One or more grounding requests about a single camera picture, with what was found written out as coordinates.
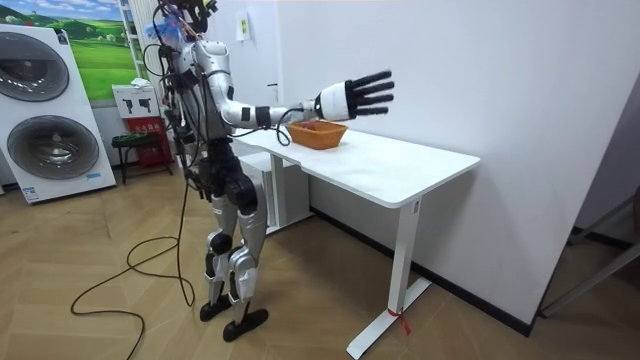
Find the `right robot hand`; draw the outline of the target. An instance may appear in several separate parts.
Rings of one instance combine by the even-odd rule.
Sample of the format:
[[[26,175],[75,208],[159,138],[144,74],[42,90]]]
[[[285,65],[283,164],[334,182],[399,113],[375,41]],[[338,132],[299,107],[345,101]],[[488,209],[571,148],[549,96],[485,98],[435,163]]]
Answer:
[[[327,121],[347,121],[359,116],[384,115],[394,100],[392,71],[384,70],[346,80],[323,89],[315,99],[314,111]]]

